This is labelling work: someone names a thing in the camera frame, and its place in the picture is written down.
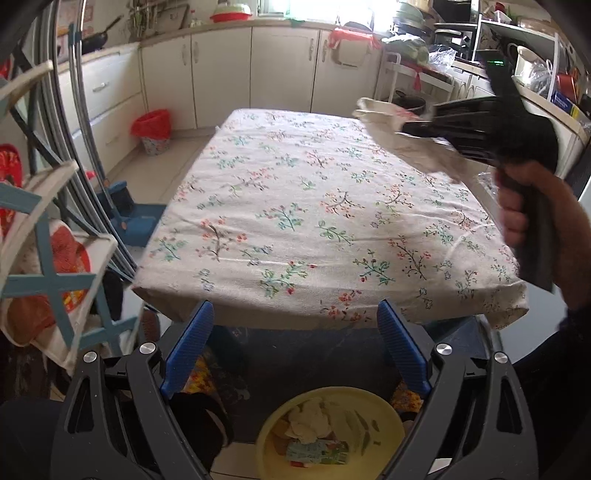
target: small trash can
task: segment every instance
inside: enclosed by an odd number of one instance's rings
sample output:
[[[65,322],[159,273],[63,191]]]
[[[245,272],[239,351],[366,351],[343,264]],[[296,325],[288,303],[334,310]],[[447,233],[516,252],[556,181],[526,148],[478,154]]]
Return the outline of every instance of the small trash can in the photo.
[[[170,112],[154,110],[131,125],[131,134],[140,137],[148,155],[160,155],[170,146]]]

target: beige cloth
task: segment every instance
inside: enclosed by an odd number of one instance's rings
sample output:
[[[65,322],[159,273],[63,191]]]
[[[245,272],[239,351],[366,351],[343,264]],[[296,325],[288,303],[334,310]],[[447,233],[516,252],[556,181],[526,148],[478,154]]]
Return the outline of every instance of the beige cloth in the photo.
[[[209,299],[216,323],[375,327],[389,298],[413,322],[527,311],[525,284],[463,184],[377,146],[363,125],[235,111],[168,206],[134,291],[174,320]]]

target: silver screw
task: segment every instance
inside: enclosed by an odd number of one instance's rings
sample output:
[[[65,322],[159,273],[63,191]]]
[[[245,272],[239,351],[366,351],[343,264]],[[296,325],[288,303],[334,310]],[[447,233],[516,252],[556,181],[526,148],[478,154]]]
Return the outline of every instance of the silver screw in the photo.
[[[503,352],[495,353],[495,360],[500,364],[505,364],[509,361],[509,357],[506,356]]]
[[[91,364],[96,360],[96,352],[86,352],[83,357],[85,363]]]
[[[154,350],[156,350],[156,345],[154,345],[152,342],[143,343],[139,347],[139,352],[143,353],[144,355],[148,355],[152,353]]]
[[[435,350],[437,353],[439,353],[439,355],[451,355],[453,352],[452,346],[446,343],[440,343],[435,347]]]

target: red bowl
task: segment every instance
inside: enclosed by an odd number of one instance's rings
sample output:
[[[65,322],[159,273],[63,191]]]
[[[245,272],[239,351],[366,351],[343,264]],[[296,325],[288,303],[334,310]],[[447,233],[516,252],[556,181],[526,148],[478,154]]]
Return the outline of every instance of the red bowl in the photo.
[[[213,23],[218,22],[229,22],[231,20],[248,20],[252,17],[252,14],[246,14],[244,12],[227,12],[224,14],[216,14],[209,17],[213,20]]]

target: frying pan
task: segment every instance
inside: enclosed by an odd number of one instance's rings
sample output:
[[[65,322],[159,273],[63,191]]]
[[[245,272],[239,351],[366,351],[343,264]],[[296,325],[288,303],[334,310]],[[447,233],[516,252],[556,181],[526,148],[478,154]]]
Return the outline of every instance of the frying pan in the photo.
[[[105,46],[105,43],[107,43],[107,40],[109,39],[107,32],[111,28],[113,28],[122,18],[123,15],[118,16],[109,25],[107,25],[107,28],[105,28],[102,32],[95,33],[92,34],[90,37],[83,38],[82,54],[84,55],[86,53],[90,53],[91,51],[103,48]]]

